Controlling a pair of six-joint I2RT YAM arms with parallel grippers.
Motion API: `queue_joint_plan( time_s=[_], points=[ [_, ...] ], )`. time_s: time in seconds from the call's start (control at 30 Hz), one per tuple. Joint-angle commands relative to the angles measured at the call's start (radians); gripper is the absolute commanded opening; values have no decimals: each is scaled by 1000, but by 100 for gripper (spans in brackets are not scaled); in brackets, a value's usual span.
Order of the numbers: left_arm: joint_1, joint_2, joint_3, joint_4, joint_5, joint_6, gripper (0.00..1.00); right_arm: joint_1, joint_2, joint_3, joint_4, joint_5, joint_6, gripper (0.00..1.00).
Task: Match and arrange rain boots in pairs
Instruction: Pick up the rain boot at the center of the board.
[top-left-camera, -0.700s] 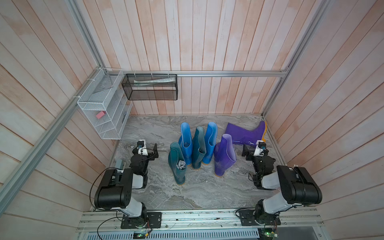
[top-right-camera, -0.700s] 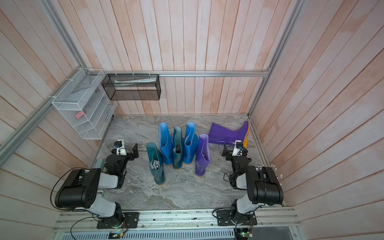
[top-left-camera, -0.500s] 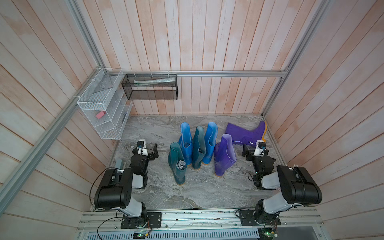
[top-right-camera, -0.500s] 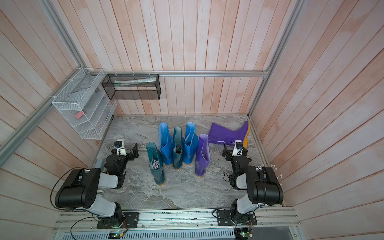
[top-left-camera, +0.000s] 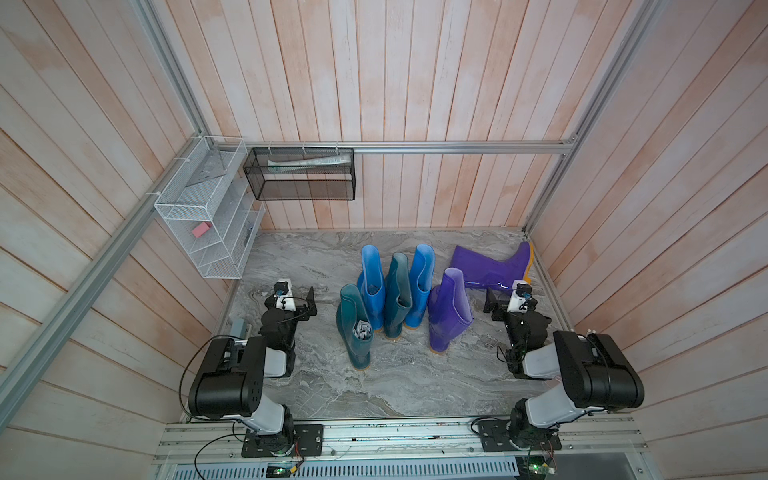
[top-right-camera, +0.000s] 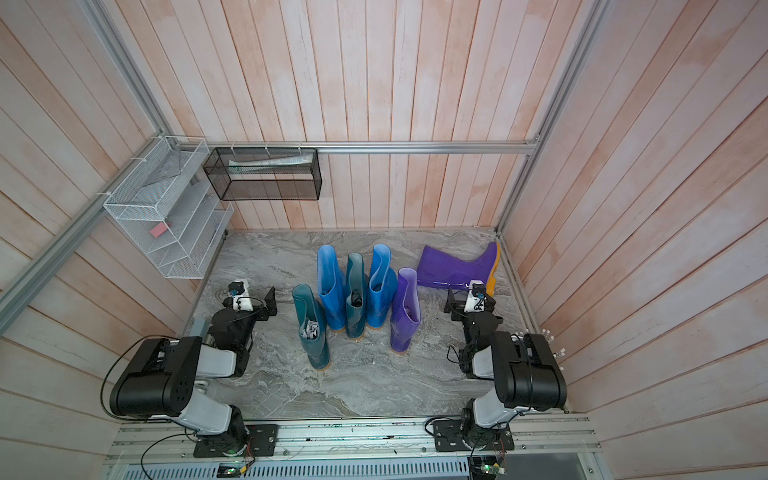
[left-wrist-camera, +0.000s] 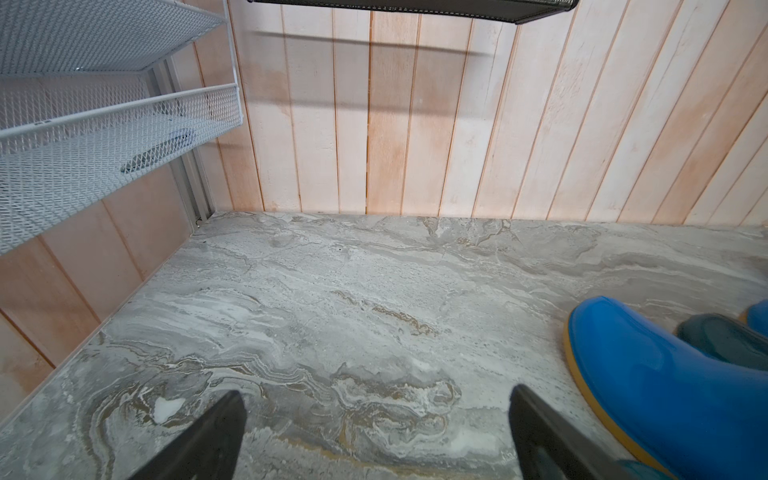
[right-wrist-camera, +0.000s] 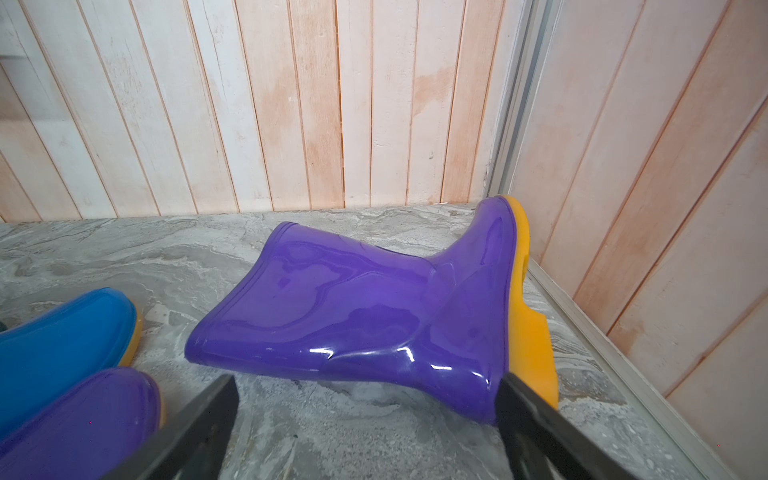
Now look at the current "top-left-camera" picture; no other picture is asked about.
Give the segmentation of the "teal rain boot with paper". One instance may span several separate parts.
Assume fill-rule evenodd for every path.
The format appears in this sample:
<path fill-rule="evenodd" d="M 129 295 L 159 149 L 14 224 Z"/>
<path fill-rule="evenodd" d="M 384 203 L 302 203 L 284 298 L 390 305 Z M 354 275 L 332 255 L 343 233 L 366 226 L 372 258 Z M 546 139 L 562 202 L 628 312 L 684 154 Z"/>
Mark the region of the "teal rain boot with paper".
<path fill-rule="evenodd" d="M 340 290 L 336 324 L 352 366 L 365 370 L 371 361 L 373 327 L 362 296 L 354 284 L 344 285 Z"/>

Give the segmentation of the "blue rain boot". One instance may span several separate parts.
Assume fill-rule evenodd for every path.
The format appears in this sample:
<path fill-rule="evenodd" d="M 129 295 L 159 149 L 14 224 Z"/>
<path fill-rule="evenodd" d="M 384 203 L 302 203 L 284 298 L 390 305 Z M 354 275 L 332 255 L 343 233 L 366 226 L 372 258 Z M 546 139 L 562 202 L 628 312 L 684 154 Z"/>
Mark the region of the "blue rain boot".
<path fill-rule="evenodd" d="M 405 318 L 405 326 L 409 329 L 417 329 L 422 323 L 432 289 L 434 268 L 434 249 L 428 244 L 419 244 L 409 272 L 412 307 Z"/>
<path fill-rule="evenodd" d="M 383 328 L 386 290 L 379 250 L 365 245 L 361 250 L 362 272 L 357 287 L 374 331 Z"/>

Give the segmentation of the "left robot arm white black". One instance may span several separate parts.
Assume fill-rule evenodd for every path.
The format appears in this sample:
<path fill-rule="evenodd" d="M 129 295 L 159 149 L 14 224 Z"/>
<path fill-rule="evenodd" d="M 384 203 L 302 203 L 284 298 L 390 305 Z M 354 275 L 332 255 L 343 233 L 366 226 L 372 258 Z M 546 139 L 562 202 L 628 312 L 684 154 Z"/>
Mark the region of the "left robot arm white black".
<path fill-rule="evenodd" d="M 244 455 L 252 448 L 279 457 L 298 451 L 298 434 L 290 409 L 263 392 L 264 381 L 293 373 L 296 330 L 317 314 L 315 292 L 310 288 L 305 296 L 295 296 L 280 281 L 265 306 L 257 335 L 216 335 L 204 344 L 205 356 L 180 402 L 192 419 L 242 424 Z"/>

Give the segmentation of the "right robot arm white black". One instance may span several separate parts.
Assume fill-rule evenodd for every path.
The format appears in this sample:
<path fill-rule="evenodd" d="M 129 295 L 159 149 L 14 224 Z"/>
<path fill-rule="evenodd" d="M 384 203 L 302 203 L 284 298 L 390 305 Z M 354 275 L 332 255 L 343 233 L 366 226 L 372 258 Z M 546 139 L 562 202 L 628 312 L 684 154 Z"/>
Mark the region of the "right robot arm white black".
<path fill-rule="evenodd" d="M 509 446 L 558 449 L 559 428 L 596 412 L 637 408 L 645 398 L 640 376 L 607 334 L 548 331 L 532 287 L 520 282 L 508 300 L 486 290 L 483 311 L 504 324 L 510 347 L 497 359 L 518 379 L 554 380 L 546 392 L 516 402 L 506 423 Z"/>

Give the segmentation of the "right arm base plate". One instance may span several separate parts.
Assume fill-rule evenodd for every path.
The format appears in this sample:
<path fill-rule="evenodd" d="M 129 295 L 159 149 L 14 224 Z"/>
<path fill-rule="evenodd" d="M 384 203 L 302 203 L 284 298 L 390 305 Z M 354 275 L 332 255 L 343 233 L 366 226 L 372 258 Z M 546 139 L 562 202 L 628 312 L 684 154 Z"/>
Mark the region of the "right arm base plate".
<path fill-rule="evenodd" d="M 520 427 L 515 421 L 496 417 L 482 417 L 470 423 L 470 430 L 481 441 L 483 451 L 559 451 L 562 449 L 557 431 L 536 427 Z"/>

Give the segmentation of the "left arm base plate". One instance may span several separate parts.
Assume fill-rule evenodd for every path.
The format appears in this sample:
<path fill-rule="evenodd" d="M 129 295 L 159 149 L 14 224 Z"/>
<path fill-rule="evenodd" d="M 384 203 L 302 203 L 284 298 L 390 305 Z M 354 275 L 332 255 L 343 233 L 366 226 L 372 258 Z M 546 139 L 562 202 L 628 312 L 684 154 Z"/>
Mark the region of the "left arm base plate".
<path fill-rule="evenodd" d="M 319 457 L 324 440 L 323 424 L 286 424 L 280 433 L 246 433 L 243 458 L 288 459 Z"/>

